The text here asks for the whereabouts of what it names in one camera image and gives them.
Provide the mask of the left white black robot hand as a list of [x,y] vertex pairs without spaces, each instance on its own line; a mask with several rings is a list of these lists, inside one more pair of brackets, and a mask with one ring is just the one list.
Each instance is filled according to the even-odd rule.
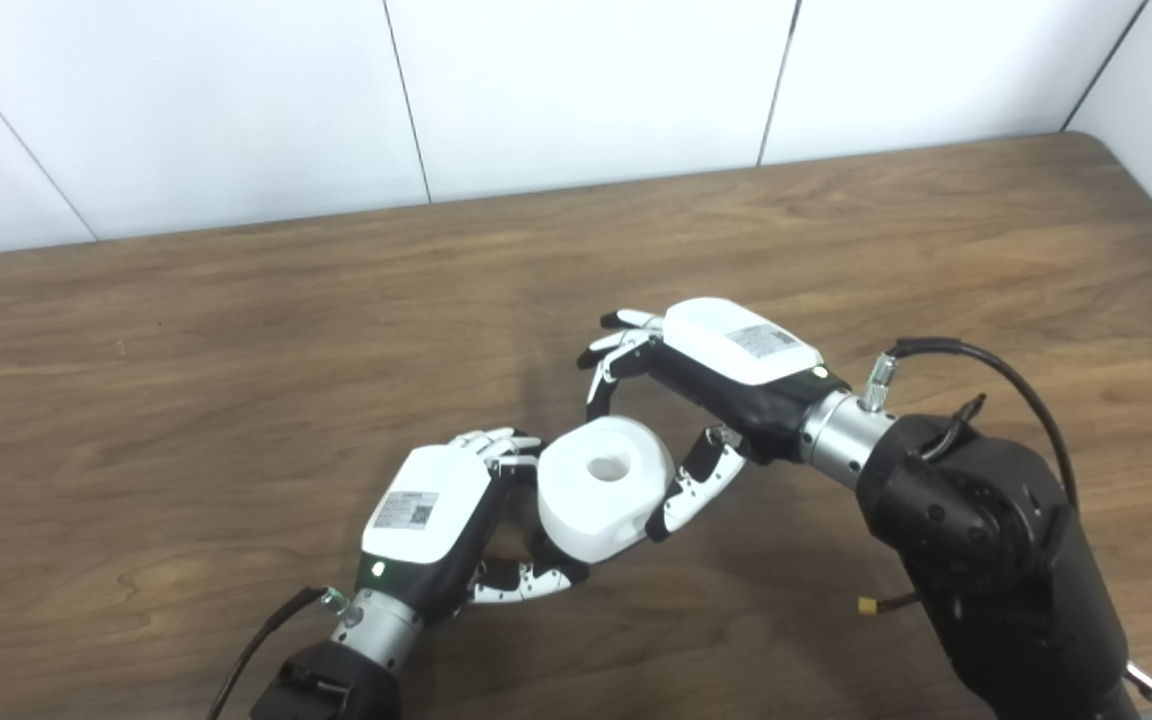
[[410,450],[361,535],[356,592],[393,598],[435,626],[471,602],[524,602],[586,582],[589,564],[556,553],[486,552],[511,493],[535,488],[545,447],[503,427]]

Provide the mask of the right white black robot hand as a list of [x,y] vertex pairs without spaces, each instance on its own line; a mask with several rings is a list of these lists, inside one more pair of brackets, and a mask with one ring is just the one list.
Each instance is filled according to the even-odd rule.
[[814,346],[730,300],[685,300],[664,314],[602,314],[605,336],[576,364],[591,373],[588,420],[611,414],[620,382],[649,376],[713,416],[650,511],[650,541],[667,541],[749,462],[804,464],[809,416],[849,392]]

